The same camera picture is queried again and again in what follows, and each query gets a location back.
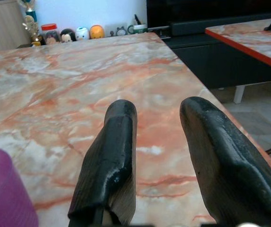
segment pink marble surface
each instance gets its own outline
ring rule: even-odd
[[[68,226],[83,157],[113,101],[138,114],[132,223],[199,226],[208,214],[181,127],[183,99],[210,100],[271,158],[154,34],[0,52],[0,148],[12,157],[41,227]]]
[[[206,28],[206,33],[271,65],[271,19]]]

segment white table leg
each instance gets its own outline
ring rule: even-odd
[[[245,89],[245,85],[236,86],[235,98],[234,98],[234,103],[235,104],[241,103],[243,93],[244,93],[244,89]]]

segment floor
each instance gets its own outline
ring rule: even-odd
[[[271,148],[271,82],[247,86],[240,104],[233,102],[235,87],[211,92],[265,150]]]

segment black television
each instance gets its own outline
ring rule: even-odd
[[[148,27],[271,13],[271,0],[147,0]]]

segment black tv stand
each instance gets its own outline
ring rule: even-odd
[[[177,35],[172,28],[175,35],[164,42],[209,89],[271,81],[270,66],[204,33],[211,24],[217,26],[267,18],[271,18],[271,13],[223,18],[217,21],[219,24],[215,20],[205,25],[197,21],[199,26],[196,28],[196,23],[191,22],[183,25],[187,28],[183,35]]]

